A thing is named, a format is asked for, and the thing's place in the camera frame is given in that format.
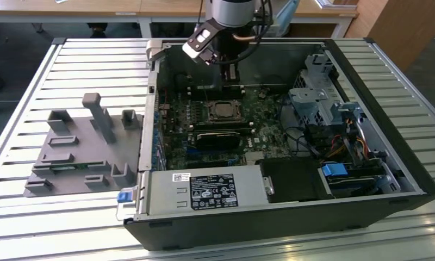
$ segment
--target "cpu socket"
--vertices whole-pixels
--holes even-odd
[[[216,101],[207,102],[207,122],[228,123],[242,122],[240,103],[237,101]]]

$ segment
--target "table leg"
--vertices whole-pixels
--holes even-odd
[[[37,33],[43,31],[42,23],[31,23],[31,26],[34,27]]]
[[[352,18],[341,18],[338,23],[334,26],[334,30],[332,32],[332,38],[342,38],[345,36]]]
[[[151,38],[151,29],[149,27],[151,19],[147,17],[138,18],[141,38]]]

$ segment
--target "wooden desk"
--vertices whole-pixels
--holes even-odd
[[[0,0],[0,22],[135,22],[141,0]]]
[[[151,22],[194,23],[199,0],[0,0],[0,22],[138,22],[143,38],[151,37]],[[330,37],[344,36],[350,10],[324,10],[314,0],[300,0],[292,23],[334,24]]]
[[[197,17],[199,0],[142,0],[139,16],[150,17]],[[201,16],[205,14],[202,4]],[[296,9],[296,17],[356,17],[353,10],[324,10],[314,0],[301,0]]]
[[[205,2],[202,4],[201,16],[205,14]],[[151,22],[194,23],[198,9],[199,0],[141,0],[138,23],[142,37],[151,37],[149,31],[149,24]],[[350,20],[356,16],[357,12],[353,10],[324,10],[317,6],[314,0],[300,0],[290,22],[336,24],[332,37],[341,38]]]

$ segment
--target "white label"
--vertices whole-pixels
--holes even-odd
[[[171,181],[189,181],[189,173],[173,173]]]
[[[115,15],[137,15],[137,13],[115,12]]]

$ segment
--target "floor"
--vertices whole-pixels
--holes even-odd
[[[189,28],[151,28],[153,34],[170,37],[171,33],[183,36]],[[0,75],[6,85],[0,91],[0,134],[13,113],[19,97],[31,80],[45,52],[55,37],[87,38],[86,24],[43,24],[43,32],[37,34],[30,24],[0,24]],[[139,37],[138,29],[127,23],[110,23],[105,34],[110,38]],[[405,75],[435,106],[435,40],[421,52]]]

